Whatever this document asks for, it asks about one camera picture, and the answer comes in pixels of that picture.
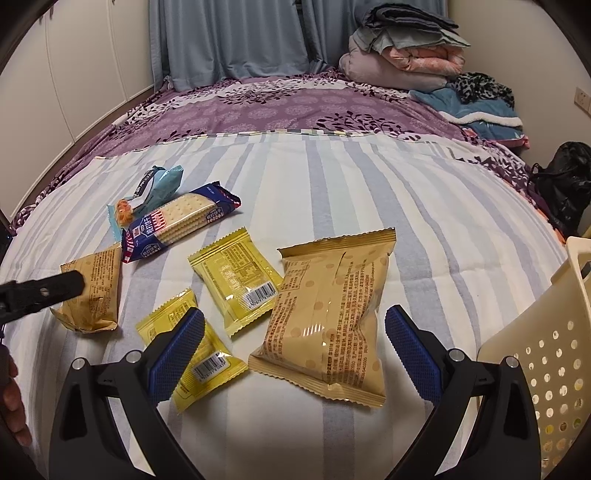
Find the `human hand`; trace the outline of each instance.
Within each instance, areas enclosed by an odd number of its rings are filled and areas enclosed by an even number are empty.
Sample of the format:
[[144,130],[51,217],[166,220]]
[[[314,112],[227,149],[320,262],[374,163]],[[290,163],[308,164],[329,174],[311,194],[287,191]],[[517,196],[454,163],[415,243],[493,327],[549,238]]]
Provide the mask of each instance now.
[[10,376],[10,381],[1,392],[0,411],[8,429],[13,432],[17,442],[23,447],[28,447],[33,439],[27,427],[25,405],[22,403],[21,389],[18,388],[14,380],[18,375],[18,368],[10,355],[8,355],[8,375]]

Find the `curtain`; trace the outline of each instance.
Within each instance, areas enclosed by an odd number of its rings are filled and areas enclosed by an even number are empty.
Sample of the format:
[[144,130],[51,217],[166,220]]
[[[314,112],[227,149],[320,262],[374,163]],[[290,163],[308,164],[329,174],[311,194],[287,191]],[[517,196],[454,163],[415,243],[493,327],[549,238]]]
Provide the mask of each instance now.
[[309,71],[295,0],[150,0],[155,87]]
[[[301,0],[304,29],[310,42],[310,68],[313,73],[337,66],[349,51],[349,37],[357,30],[355,7],[388,3],[387,0]],[[405,3],[428,12],[447,15],[447,0],[406,0]]]

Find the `barcode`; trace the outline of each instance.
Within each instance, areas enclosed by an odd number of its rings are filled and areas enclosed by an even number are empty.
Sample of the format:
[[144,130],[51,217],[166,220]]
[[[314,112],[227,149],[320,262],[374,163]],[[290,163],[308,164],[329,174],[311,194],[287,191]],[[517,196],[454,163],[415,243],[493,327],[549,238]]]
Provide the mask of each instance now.
[[225,355],[221,352],[215,352],[193,367],[193,375],[200,382],[206,382],[229,366],[230,362],[226,360]]
[[257,287],[244,295],[244,302],[246,303],[246,308],[248,310],[252,310],[254,307],[260,305],[264,301],[269,300],[276,294],[277,290],[275,289],[273,282],[268,281],[267,283],[263,283],[263,285],[261,285],[260,287]]

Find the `snack package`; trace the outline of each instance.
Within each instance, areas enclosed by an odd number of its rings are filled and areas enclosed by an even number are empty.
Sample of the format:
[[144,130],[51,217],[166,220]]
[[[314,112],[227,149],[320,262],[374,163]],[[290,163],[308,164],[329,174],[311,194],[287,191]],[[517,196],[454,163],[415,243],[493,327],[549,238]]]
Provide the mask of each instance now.
[[189,257],[223,314],[229,336],[273,308],[282,278],[245,228]]
[[[188,288],[150,313],[135,328],[148,345],[159,333],[172,330],[191,307],[197,307],[197,301],[193,290]],[[230,355],[211,325],[206,322],[203,340],[173,392],[178,412],[247,369],[246,363]]]
[[218,181],[185,193],[131,223],[121,241],[123,262],[154,255],[241,205]]
[[394,229],[280,248],[285,278],[248,366],[334,400],[381,407],[376,352]]
[[62,273],[78,270],[86,286],[82,295],[66,300],[59,310],[50,309],[52,314],[64,327],[75,332],[115,330],[120,266],[119,244],[62,265]]
[[[146,198],[138,206],[133,207],[130,202],[144,195],[146,187],[152,179],[152,187]],[[115,239],[117,241],[121,240],[121,229],[127,228],[131,222],[142,218],[146,213],[156,210],[156,208],[171,200],[178,187],[180,187],[182,179],[183,168],[180,165],[170,170],[153,166],[151,170],[144,174],[132,196],[119,200],[115,205],[107,205],[109,223]]]

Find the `blue gripper pad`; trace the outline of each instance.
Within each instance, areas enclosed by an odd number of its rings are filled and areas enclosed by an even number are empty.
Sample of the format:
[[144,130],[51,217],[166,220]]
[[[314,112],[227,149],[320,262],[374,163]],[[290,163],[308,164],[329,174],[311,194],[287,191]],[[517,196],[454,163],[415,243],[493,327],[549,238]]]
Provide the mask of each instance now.
[[386,312],[386,335],[392,342],[418,394],[437,407],[443,395],[441,370],[423,342],[419,330],[400,305]]
[[148,396],[153,405],[172,396],[205,335],[205,318],[199,309],[190,309],[179,323],[182,325],[175,327],[176,334],[148,373]]

